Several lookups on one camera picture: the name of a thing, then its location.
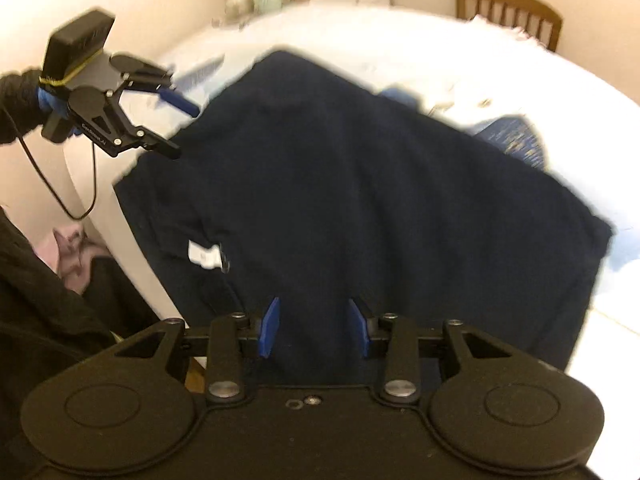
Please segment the black sleeved left forearm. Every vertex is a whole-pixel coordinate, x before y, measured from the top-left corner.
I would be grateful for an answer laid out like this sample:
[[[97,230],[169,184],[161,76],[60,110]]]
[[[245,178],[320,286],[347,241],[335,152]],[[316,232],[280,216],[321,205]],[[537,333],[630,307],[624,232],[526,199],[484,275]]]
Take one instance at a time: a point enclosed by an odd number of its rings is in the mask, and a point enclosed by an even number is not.
[[[1,76],[1,144],[11,144],[47,122],[50,110],[40,104],[40,75],[41,70],[30,68]]]

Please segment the blue gloved left hand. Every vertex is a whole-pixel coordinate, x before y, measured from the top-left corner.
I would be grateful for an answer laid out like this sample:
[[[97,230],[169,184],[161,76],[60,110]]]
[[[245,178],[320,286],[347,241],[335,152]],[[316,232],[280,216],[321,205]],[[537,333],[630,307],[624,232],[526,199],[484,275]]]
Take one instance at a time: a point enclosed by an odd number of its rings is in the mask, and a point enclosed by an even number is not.
[[[72,122],[68,114],[67,103],[52,96],[43,88],[38,89],[40,110],[48,115],[41,135],[54,144],[62,144],[72,136],[81,136],[82,131]]]

